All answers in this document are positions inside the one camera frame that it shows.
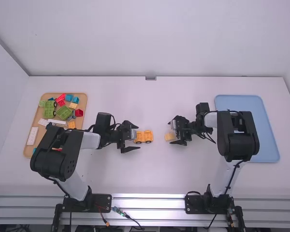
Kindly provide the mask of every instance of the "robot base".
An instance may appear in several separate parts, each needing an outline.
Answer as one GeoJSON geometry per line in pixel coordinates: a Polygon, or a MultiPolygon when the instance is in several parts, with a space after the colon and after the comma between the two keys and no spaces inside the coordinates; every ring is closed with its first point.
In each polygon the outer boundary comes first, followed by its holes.
{"type": "Polygon", "coordinates": [[[62,212],[72,213],[109,213],[112,208],[112,195],[110,194],[92,194],[89,187],[87,195],[83,201],[64,197],[62,204],[57,204],[51,232],[57,232],[59,219],[62,212]]]}
{"type": "Polygon", "coordinates": [[[228,194],[213,197],[210,186],[204,195],[186,195],[185,211],[187,214],[227,214],[228,209],[234,209],[233,197],[228,194]]]}

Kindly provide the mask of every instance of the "black mounting bracket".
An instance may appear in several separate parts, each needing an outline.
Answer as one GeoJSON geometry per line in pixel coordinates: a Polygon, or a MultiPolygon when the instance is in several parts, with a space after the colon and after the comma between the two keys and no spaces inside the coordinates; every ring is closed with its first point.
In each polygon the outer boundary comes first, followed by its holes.
{"type": "Polygon", "coordinates": [[[109,213],[112,210],[112,195],[110,194],[92,194],[89,193],[82,202],[76,199],[64,197],[62,204],[57,204],[51,232],[57,232],[59,227],[59,219],[62,212],[72,213],[109,213]]]}
{"type": "MultiPolygon", "coordinates": [[[[206,208],[206,196],[204,195],[187,195],[185,197],[185,212],[186,214],[227,214],[228,207],[217,207],[215,209],[206,208]]],[[[229,208],[234,208],[233,198],[228,199],[229,208]]]]}

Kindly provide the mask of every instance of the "yellow toy car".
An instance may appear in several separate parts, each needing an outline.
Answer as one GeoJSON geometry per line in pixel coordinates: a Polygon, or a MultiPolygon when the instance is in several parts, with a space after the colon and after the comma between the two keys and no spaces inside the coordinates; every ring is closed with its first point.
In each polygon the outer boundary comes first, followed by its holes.
{"type": "Polygon", "coordinates": [[[151,143],[154,141],[154,135],[153,132],[150,130],[145,131],[137,131],[136,132],[136,139],[134,140],[134,143],[141,144],[141,143],[151,143]]]}

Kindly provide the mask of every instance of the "blue tray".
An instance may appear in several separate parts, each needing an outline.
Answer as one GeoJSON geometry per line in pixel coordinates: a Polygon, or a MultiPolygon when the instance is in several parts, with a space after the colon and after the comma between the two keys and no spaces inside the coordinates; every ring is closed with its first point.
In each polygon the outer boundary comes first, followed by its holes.
{"type": "Polygon", "coordinates": [[[267,117],[263,101],[255,95],[217,95],[217,110],[251,111],[260,141],[260,150],[251,158],[251,162],[276,163],[280,159],[272,128],[267,117]]]}

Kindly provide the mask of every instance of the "red toy block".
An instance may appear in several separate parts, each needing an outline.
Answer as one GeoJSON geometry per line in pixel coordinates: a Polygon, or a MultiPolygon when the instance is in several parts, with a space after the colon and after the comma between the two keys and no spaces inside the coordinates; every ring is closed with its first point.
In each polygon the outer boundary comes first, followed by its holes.
{"type": "Polygon", "coordinates": [[[59,101],[63,101],[63,100],[65,100],[65,98],[66,98],[66,94],[63,93],[59,97],[57,97],[56,101],[59,104],[59,101]]]}
{"type": "Polygon", "coordinates": [[[77,117],[82,117],[84,115],[84,111],[80,110],[80,109],[77,109],[75,111],[75,116],[77,117]]]}
{"type": "Polygon", "coordinates": [[[60,107],[64,106],[66,103],[64,102],[64,100],[58,101],[57,102],[58,105],[60,105],[60,107]]]}

